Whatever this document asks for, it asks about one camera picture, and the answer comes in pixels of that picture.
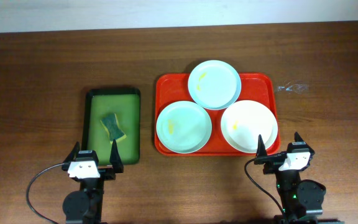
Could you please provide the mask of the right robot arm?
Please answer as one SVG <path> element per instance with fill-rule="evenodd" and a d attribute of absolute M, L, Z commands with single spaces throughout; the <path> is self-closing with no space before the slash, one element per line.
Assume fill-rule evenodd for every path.
<path fill-rule="evenodd" d="M 274 200 L 281 214 L 274 216 L 274 223 L 341 223 L 338 219 L 320 220 L 326 187 L 314 180 L 302 180 L 300 172 L 310 166 L 315 151 L 294 134 L 294 141 L 287 150 L 268 155 L 261 136 L 258 136 L 256 157 L 248 163 L 263 165 L 263 173 L 273 174 L 280 201 Z"/>

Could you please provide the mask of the yellow green sponge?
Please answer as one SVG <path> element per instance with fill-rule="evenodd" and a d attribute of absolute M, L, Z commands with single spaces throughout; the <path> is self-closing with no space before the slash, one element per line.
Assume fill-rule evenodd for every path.
<path fill-rule="evenodd" d="M 125 139 L 127 136 L 125 132 L 120 128 L 117 115 L 111 113 L 101 119 L 101 124 L 107 132 L 110 143 L 114 141 L 119 142 Z"/>

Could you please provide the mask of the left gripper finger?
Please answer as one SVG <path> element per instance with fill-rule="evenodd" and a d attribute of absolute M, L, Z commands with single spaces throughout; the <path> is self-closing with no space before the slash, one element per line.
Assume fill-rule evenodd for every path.
<path fill-rule="evenodd" d="M 79 151 L 80 151 L 80 143 L 76 142 L 73 149 L 67 155 L 67 157 L 65 158 L 65 160 L 63 162 L 68 163 L 68 162 L 74 161 Z"/>
<path fill-rule="evenodd" d="M 119 151 L 117 148 L 117 142 L 115 139 L 112 142 L 109 162 L 111 163 L 112 168 L 115 173 L 123 173 L 124 172 L 124 165 L 123 165 L 121 157 L 119 155 Z"/>

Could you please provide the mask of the light blue plate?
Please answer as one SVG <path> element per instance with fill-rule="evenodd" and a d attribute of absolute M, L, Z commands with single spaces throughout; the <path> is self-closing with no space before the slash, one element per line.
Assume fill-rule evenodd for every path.
<path fill-rule="evenodd" d="M 197 65 L 188 78 L 188 91 L 195 103 L 208 110 L 222 110 L 241 93 L 241 78 L 230 64 L 208 60 Z"/>

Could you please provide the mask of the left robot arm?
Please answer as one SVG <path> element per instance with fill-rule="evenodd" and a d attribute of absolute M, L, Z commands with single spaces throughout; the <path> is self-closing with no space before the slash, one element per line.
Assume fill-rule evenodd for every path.
<path fill-rule="evenodd" d="M 124 172 L 116 141 L 112 142 L 109 161 L 110 167 L 100 168 L 96 151 L 82 151 L 79 143 L 63 161 L 62 170 L 80 184 L 80 189 L 63 201 L 66 223 L 101 223 L 104 183 Z"/>

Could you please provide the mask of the cream white plate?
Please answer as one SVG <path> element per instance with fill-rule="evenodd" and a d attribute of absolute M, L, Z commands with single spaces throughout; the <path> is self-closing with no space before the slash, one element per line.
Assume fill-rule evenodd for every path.
<path fill-rule="evenodd" d="M 241 100 L 224 110 L 221 132 L 234 149 L 255 153 L 259 136 L 266 148 L 273 146 L 278 138 L 278 123 L 275 115 L 262 103 Z"/>

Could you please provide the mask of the mint green plate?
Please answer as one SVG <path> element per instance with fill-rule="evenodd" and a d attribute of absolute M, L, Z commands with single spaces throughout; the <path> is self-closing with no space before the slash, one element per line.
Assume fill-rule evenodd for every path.
<path fill-rule="evenodd" d="M 213 127 L 209 114 L 191 101 L 176 101 L 158 115 L 156 133 L 168 150 L 190 154 L 200 150 L 211 137 Z"/>

